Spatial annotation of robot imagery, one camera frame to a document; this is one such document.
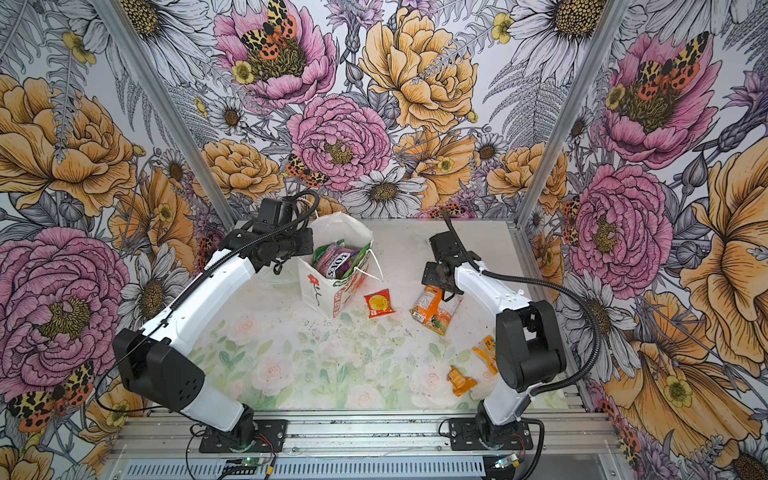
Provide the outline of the orange mango snack packet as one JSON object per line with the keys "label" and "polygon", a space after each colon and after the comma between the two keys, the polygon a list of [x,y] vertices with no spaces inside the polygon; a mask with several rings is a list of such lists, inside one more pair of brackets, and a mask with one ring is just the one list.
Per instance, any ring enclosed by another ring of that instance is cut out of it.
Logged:
{"label": "orange mango snack packet", "polygon": [[443,299],[443,290],[425,286],[410,309],[411,317],[440,336],[445,336],[462,298],[458,295]]}

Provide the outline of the green Fox's candy bag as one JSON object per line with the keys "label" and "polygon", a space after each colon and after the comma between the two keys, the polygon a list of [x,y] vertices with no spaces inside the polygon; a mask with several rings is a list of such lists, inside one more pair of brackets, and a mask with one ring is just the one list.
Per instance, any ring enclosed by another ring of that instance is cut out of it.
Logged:
{"label": "green Fox's candy bag", "polygon": [[344,245],[345,245],[345,241],[343,239],[341,239],[341,240],[338,240],[336,242],[332,242],[332,243],[329,243],[329,244],[322,245],[322,246],[318,247],[313,252],[313,256],[312,256],[313,261],[317,262],[326,251],[328,251],[328,250],[334,251],[337,247],[343,247]]}

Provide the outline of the purple Fox's candy bag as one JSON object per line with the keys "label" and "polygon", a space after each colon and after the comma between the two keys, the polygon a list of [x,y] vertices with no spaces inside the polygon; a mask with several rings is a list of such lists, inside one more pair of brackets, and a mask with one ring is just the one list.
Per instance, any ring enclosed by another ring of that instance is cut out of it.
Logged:
{"label": "purple Fox's candy bag", "polygon": [[313,261],[313,268],[327,279],[343,279],[359,251],[360,249],[349,248],[346,245],[337,247],[334,251],[328,250],[317,262]]}

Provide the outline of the small red snack packet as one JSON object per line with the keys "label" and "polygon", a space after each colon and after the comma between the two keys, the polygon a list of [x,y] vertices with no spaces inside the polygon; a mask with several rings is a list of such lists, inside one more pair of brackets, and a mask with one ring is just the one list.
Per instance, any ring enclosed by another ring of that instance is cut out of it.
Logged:
{"label": "small red snack packet", "polygon": [[365,295],[364,299],[368,308],[369,319],[387,316],[395,312],[388,289]]}

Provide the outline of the white floral paper bag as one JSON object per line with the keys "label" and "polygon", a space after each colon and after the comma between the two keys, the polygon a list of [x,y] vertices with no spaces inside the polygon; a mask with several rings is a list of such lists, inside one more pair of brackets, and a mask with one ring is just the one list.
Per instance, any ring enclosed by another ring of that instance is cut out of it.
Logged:
{"label": "white floral paper bag", "polygon": [[341,212],[310,224],[313,249],[297,259],[304,303],[327,319],[338,316],[366,279],[383,279],[374,236],[361,221]]}

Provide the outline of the green Lays chips bag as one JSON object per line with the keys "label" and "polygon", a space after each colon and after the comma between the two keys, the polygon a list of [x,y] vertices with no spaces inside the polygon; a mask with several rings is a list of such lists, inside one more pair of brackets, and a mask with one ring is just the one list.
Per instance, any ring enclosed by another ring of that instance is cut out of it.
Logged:
{"label": "green Lays chips bag", "polygon": [[356,272],[366,272],[368,268],[369,263],[369,252],[372,247],[372,242],[369,242],[364,247],[360,249],[357,256],[354,258],[352,262],[352,266],[350,267],[348,273],[349,277],[352,277],[355,275]]}

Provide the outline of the orange wrapper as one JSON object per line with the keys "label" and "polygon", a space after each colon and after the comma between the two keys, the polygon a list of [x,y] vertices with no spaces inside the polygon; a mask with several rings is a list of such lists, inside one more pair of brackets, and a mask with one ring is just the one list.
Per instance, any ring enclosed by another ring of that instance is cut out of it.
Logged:
{"label": "orange wrapper", "polygon": [[484,362],[491,375],[497,375],[499,370],[496,363],[495,340],[487,335],[480,340],[472,351]]}

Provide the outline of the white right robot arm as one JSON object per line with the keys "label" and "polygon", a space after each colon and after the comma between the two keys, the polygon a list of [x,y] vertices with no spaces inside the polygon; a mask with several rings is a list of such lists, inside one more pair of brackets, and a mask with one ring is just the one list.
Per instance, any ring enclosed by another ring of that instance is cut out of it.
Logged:
{"label": "white right robot arm", "polygon": [[429,245],[434,260],[426,264],[422,283],[473,298],[495,321],[501,379],[478,406],[476,424],[483,433],[516,425],[533,399],[566,370],[554,307],[509,287],[510,282],[533,281],[488,270],[478,255],[461,246],[454,231],[433,235]]}

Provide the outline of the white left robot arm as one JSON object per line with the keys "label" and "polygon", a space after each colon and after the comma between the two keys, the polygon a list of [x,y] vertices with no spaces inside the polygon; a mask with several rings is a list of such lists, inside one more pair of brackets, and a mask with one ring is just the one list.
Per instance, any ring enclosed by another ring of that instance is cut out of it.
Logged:
{"label": "white left robot arm", "polygon": [[230,296],[261,269],[280,272],[287,260],[313,252],[309,223],[319,201],[312,189],[264,200],[257,218],[230,231],[168,306],[139,329],[122,329],[112,347],[124,388],[241,444],[250,442],[252,409],[218,390],[190,354]]}

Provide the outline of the small orange snack packet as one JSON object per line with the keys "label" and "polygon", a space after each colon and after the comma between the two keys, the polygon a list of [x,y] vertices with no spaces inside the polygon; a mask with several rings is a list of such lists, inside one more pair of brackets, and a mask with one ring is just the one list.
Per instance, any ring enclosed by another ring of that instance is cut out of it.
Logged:
{"label": "small orange snack packet", "polygon": [[446,379],[450,383],[452,392],[456,397],[462,397],[478,385],[478,382],[475,379],[463,375],[460,370],[453,365],[450,366]]}

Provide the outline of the green circuit board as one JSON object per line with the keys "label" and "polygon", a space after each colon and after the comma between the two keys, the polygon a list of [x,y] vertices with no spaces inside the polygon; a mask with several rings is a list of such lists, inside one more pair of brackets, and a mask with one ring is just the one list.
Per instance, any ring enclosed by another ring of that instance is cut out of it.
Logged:
{"label": "green circuit board", "polygon": [[263,475],[265,478],[269,478],[274,473],[275,464],[275,457],[259,460],[255,458],[245,458],[242,463],[229,466],[223,470],[220,477],[224,478],[232,475]]}

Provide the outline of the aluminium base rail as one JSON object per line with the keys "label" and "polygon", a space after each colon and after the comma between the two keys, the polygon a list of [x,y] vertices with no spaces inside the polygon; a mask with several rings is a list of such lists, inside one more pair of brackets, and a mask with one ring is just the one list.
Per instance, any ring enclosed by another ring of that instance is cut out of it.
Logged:
{"label": "aluminium base rail", "polygon": [[221,478],[245,458],[276,458],[268,479],[630,479],[620,442],[604,414],[532,411],[528,451],[453,451],[447,419],[470,412],[262,412],[288,422],[280,453],[204,454],[204,431],[178,415],[129,421],[102,473],[105,479]]}

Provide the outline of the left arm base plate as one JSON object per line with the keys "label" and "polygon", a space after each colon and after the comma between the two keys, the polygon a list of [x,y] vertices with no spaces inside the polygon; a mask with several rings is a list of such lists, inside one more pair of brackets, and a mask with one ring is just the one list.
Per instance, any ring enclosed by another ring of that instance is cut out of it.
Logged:
{"label": "left arm base plate", "polygon": [[207,427],[202,436],[200,453],[280,453],[286,439],[288,422],[280,419],[257,419],[224,432]]}

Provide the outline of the aluminium frame post left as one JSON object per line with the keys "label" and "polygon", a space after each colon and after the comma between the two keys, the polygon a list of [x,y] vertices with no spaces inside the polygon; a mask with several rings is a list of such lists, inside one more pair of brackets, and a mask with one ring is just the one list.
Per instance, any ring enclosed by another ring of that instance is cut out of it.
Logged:
{"label": "aluminium frame post left", "polygon": [[234,211],[218,187],[180,111],[165,88],[162,77],[154,67],[150,55],[140,43],[127,14],[123,11],[121,3],[96,1],[94,8],[112,35],[115,44],[123,52],[125,60],[134,69],[137,81],[164,121],[225,229],[233,229],[236,224]]}

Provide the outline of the aluminium frame post right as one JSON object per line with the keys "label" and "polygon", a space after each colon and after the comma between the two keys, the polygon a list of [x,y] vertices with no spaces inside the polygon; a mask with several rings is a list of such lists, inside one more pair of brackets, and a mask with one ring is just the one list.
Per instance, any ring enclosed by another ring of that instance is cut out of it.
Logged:
{"label": "aluminium frame post right", "polygon": [[517,212],[514,225],[522,230],[538,204],[549,175],[554,171],[557,159],[562,152],[568,131],[579,114],[581,104],[594,81],[597,70],[610,53],[611,44],[620,29],[630,2],[625,0],[608,1],[595,35],[587,48],[585,59],[576,71],[573,84],[563,104],[553,131],[546,142],[539,168],[533,175],[525,192],[523,202]]}

